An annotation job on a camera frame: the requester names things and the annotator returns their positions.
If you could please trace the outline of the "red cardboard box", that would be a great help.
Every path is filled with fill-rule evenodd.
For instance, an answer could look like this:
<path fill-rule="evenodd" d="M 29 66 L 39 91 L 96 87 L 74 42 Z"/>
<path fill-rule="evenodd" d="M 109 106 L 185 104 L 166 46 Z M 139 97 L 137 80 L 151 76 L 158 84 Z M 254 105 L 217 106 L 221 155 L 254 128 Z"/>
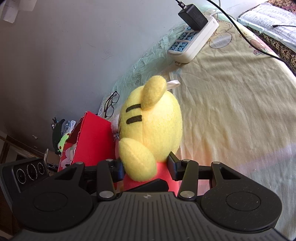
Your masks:
<path fill-rule="evenodd" d="M 111 122 L 90 111 L 87 111 L 75 125 L 63 147 L 63 152 L 74 144 L 77 146 L 72 164 L 83 162 L 85 166 L 96 166 L 100 161 L 115 158 Z"/>

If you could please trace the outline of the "brown patterned cloth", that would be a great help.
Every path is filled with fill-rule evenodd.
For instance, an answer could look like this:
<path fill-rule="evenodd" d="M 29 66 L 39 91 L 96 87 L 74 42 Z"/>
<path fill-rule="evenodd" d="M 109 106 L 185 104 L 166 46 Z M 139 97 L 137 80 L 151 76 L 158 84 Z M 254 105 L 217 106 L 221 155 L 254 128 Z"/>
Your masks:
<path fill-rule="evenodd" d="M 295 14 L 295 1 L 290 0 L 270 0 L 267 3 L 276 6 L 278 8 L 284 9 Z M 258 36 L 267 46 L 272 49 L 281 59 L 286 62 L 289 69 L 295 74 L 295 51 L 289 49 L 287 46 L 282 44 L 280 41 L 269 37 L 267 34 L 260 33 L 257 30 L 247 27 L 256 36 Z"/>

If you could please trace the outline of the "bright green frog plush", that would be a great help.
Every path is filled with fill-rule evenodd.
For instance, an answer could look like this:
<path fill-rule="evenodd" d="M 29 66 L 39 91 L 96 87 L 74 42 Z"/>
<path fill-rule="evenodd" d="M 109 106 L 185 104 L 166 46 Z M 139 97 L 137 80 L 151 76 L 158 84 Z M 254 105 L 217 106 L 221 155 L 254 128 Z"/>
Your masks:
<path fill-rule="evenodd" d="M 70 133 L 66 133 L 62 136 L 62 138 L 60 139 L 60 141 L 58 142 L 58 151 L 60 154 L 62 154 L 63 152 L 63 147 L 67 141 L 67 139 L 69 138 Z"/>

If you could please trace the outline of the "white plush bunny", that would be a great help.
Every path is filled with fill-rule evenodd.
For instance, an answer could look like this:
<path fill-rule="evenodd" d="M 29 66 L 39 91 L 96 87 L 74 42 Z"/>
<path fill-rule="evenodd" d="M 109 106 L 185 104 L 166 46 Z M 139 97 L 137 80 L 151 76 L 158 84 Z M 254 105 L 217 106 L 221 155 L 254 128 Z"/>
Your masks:
<path fill-rule="evenodd" d="M 76 150 L 76 144 L 72 145 L 71 147 L 67 148 L 63 154 L 60 161 L 60 167 L 62 169 L 65 169 L 66 167 L 70 166 L 73 162 L 75 150 Z"/>

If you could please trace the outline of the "white power strip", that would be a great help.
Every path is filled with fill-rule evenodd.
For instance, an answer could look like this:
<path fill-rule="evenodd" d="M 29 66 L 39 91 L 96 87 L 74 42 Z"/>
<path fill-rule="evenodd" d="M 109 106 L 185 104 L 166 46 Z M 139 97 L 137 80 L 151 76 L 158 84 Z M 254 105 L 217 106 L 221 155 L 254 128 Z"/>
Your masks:
<path fill-rule="evenodd" d="M 219 27 L 213 16 L 206 16 L 208 23 L 200 31 L 186 26 L 177 40 L 168 49 L 168 55 L 176 62 L 187 64 L 191 62 L 204 47 L 210 37 Z"/>

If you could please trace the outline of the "white paper notebook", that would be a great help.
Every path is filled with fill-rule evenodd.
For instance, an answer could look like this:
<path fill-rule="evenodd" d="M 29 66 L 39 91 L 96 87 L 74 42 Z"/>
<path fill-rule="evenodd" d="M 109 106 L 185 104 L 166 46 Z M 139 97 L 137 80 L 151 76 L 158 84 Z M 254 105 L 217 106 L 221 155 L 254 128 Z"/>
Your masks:
<path fill-rule="evenodd" d="M 269 3 L 262 3 L 242 14 L 237 20 L 241 25 L 264 33 L 295 50 L 294 13 Z"/>

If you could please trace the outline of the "yellow tiger plush toy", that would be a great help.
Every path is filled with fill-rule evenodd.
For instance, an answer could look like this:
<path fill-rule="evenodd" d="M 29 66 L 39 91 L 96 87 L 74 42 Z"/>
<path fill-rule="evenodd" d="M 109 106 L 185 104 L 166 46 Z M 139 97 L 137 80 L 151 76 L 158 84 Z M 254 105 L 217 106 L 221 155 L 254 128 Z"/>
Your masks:
<path fill-rule="evenodd" d="M 183 135 L 180 105 L 169 92 L 172 82 L 156 75 L 135 90 L 118 116 L 118 153 L 125 169 L 125 190 L 161 179 L 178 193 L 180 182 L 172 178 L 167 157 L 175 154 Z"/>

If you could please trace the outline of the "green cartoon bed sheet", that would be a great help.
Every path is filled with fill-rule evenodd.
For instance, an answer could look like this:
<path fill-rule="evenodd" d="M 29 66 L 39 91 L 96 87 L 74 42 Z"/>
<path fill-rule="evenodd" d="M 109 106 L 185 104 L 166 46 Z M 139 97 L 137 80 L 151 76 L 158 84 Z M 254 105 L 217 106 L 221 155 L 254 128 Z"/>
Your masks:
<path fill-rule="evenodd" d="M 172 29 L 120 78 L 119 101 L 109 121 L 153 75 L 178 80 L 173 89 L 183 117 L 177 155 L 209 165 L 219 161 L 273 190 L 282 200 L 277 229 L 295 238 L 295 76 L 254 33 L 214 7 L 202 12 L 219 27 L 193 61 L 176 66 L 167 50 L 184 30 Z"/>

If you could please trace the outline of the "black eyeglasses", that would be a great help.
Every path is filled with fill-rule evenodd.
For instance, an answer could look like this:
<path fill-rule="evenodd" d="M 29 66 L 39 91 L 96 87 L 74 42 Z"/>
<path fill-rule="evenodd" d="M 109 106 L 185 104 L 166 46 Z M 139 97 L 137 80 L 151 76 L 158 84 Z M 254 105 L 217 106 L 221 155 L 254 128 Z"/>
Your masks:
<path fill-rule="evenodd" d="M 107 101 L 104 105 L 104 117 L 110 118 L 114 114 L 114 105 L 119 101 L 120 95 L 117 91 L 112 92 L 110 97 L 108 97 Z"/>

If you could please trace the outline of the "black power adapter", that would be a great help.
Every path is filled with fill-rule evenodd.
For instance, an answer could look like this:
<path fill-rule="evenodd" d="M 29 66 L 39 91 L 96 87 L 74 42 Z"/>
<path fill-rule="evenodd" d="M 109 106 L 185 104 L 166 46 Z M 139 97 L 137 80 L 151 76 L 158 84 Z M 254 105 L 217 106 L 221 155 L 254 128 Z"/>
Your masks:
<path fill-rule="evenodd" d="M 208 23 L 207 18 L 194 4 L 186 5 L 178 15 L 192 30 L 195 31 L 202 30 Z"/>

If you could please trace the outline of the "dark green garment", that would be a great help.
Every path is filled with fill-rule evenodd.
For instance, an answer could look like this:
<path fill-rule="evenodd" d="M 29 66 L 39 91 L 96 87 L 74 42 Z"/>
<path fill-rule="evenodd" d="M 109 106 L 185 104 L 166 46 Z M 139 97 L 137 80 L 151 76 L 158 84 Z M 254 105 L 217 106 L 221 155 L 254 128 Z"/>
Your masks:
<path fill-rule="evenodd" d="M 53 122 L 51 124 L 52 127 L 52 143 L 53 143 L 53 148 L 55 150 L 55 154 L 60 155 L 61 151 L 58 147 L 58 144 L 62 138 L 62 127 L 63 127 L 63 123 L 65 122 L 65 119 L 62 119 L 60 121 L 57 121 L 56 118 L 52 119 Z"/>

